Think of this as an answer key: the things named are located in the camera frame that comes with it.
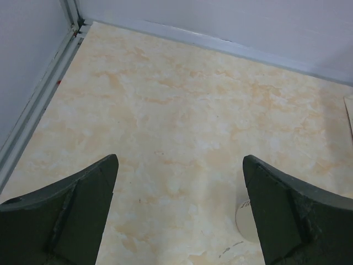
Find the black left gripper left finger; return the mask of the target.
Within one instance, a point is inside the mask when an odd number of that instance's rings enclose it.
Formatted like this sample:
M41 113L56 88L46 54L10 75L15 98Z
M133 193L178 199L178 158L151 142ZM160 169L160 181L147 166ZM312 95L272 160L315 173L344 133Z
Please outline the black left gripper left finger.
M1 204L1 264L95 264L119 162L108 155Z

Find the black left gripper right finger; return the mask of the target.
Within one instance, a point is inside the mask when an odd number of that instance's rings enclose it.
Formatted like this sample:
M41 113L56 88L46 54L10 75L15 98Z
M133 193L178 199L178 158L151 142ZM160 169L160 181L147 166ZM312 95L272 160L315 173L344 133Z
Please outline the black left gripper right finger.
M253 155L243 174L266 264L352 264L352 199Z

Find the white opaque lotion bottle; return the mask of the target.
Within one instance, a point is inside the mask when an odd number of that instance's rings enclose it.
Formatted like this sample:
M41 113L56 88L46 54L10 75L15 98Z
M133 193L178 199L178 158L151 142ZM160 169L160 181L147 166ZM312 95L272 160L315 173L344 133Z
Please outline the white opaque lotion bottle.
M236 225L244 239L252 243L259 243L250 200L244 201L238 208L236 212Z

